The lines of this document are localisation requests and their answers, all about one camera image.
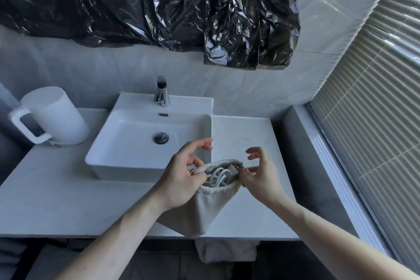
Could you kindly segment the person's right hand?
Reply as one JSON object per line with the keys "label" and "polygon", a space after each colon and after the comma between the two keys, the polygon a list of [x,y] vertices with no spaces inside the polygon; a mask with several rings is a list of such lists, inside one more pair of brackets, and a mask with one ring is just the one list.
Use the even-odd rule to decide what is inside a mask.
{"label": "person's right hand", "polygon": [[291,199],[286,195],[277,172],[277,168],[273,163],[273,177],[270,180],[241,180],[248,191],[266,207],[274,210],[280,205],[284,205]]}

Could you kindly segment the person's left hand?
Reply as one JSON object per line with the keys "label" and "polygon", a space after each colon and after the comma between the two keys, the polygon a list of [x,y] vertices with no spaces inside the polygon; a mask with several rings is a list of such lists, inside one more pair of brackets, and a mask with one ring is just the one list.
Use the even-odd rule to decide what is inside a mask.
{"label": "person's left hand", "polygon": [[207,180],[207,175],[200,171],[190,173],[184,179],[177,178],[177,153],[172,156],[153,188],[152,193],[159,201],[161,212],[184,205]]}

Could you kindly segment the beige drawstring cloth bag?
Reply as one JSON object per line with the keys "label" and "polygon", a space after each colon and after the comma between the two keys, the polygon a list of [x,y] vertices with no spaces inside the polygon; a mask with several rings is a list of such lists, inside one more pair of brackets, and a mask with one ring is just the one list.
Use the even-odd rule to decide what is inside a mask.
{"label": "beige drawstring cloth bag", "polygon": [[157,222],[188,238],[206,234],[213,220],[242,186],[239,178],[225,184],[225,172],[230,164],[239,166],[239,171],[244,168],[241,161],[226,159],[190,170],[190,173],[204,172],[206,182],[184,205],[166,211]]}

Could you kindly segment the person's left forearm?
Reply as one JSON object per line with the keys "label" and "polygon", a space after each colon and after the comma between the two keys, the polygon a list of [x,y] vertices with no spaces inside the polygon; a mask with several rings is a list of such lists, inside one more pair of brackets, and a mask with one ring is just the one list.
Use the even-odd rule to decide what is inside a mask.
{"label": "person's left forearm", "polygon": [[148,192],[54,280],[118,280],[160,215],[185,203],[181,192]]}

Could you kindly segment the person's right forearm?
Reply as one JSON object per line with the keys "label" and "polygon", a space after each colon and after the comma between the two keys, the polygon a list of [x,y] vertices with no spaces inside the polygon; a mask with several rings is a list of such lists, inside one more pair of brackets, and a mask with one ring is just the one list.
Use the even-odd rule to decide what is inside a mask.
{"label": "person's right forearm", "polygon": [[420,280],[420,276],[287,197],[266,206],[305,243],[337,280]]}

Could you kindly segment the grey charger adapter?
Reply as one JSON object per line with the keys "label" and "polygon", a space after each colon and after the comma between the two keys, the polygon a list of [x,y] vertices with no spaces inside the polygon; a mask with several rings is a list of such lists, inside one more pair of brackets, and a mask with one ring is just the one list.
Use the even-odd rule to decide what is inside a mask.
{"label": "grey charger adapter", "polygon": [[239,178],[239,166],[230,164],[225,172],[225,184],[229,185]]}

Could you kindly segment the chrome faucet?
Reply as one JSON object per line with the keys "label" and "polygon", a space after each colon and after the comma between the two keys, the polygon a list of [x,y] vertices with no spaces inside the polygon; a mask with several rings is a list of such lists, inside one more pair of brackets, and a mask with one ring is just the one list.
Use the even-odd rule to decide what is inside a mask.
{"label": "chrome faucet", "polygon": [[171,105],[167,81],[163,75],[157,77],[157,88],[154,95],[154,102],[160,103],[161,107],[169,107]]}

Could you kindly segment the white ceramic sink basin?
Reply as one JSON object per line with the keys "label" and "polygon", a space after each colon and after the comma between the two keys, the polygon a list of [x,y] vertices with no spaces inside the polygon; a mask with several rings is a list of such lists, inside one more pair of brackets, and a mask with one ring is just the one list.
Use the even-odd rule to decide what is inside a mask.
{"label": "white ceramic sink basin", "polygon": [[[170,96],[161,107],[153,95],[121,93],[85,162],[104,181],[156,183],[173,154],[188,141],[213,136],[213,98]],[[165,132],[159,145],[154,134]]]}

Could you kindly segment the white towel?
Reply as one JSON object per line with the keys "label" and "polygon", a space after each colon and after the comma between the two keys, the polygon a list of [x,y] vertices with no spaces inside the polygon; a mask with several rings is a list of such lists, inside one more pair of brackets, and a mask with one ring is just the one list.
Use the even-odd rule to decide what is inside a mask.
{"label": "white towel", "polygon": [[195,240],[198,256],[205,264],[255,261],[259,245],[259,240],[211,240],[205,238]]}

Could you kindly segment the window blinds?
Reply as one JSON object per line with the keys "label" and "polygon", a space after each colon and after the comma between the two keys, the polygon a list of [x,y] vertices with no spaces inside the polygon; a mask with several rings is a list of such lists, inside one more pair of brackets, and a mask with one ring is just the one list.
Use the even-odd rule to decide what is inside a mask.
{"label": "window blinds", "polygon": [[420,275],[420,0],[379,0],[310,107],[394,255]]}

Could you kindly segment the white electric kettle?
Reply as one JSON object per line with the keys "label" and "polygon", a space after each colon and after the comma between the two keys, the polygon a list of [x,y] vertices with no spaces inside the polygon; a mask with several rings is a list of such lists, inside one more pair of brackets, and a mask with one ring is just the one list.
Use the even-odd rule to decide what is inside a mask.
{"label": "white electric kettle", "polygon": [[[27,93],[20,102],[21,106],[10,112],[8,117],[33,144],[79,145],[89,138],[87,123],[62,88],[38,88]],[[27,114],[31,114],[44,130],[42,135],[35,136],[21,121]]]}

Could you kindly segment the black plastic sheet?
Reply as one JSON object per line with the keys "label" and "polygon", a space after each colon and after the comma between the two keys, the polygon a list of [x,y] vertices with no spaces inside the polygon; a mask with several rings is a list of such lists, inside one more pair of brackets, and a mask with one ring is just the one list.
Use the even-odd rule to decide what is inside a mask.
{"label": "black plastic sheet", "polygon": [[300,33],[297,0],[0,0],[0,24],[88,47],[202,51],[244,70],[284,69]]}

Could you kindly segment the white window frame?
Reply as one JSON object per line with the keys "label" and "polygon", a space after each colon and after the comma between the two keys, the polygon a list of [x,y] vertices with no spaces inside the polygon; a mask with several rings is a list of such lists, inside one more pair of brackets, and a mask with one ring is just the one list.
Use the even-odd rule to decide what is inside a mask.
{"label": "white window frame", "polygon": [[405,264],[370,204],[350,176],[347,166],[331,143],[313,108],[306,103],[304,110],[309,117],[305,131],[357,236],[368,245]]}

